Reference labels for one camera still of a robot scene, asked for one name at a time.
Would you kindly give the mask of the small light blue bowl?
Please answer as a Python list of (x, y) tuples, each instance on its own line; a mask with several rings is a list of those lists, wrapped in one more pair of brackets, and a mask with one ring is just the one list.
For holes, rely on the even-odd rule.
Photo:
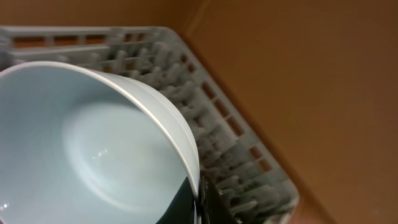
[(181, 112), (131, 78), (59, 62), (1, 72), (1, 222), (157, 223), (198, 149)]

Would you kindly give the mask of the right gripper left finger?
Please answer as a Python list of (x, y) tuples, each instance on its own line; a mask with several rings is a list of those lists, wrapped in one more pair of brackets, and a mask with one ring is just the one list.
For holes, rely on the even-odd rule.
[(186, 177), (166, 212), (156, 224), (194, 224), (195, 199)]

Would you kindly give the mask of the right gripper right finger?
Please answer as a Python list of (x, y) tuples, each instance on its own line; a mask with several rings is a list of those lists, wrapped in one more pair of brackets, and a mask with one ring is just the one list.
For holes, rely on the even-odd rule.
[(200, 179), (200, 213), (202, 224), (238, 224), (214, 183), (205, 175)]

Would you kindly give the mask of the grey dishwasher rack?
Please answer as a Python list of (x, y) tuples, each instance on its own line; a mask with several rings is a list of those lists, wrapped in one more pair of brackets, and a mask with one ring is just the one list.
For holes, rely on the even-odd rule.
[(187, 120), (239, 223), (287, 223), (299, 193), (185, 42), (167, 27), (1, 27), (1, 68), (53, 61), (125, 75), (158, 89)]

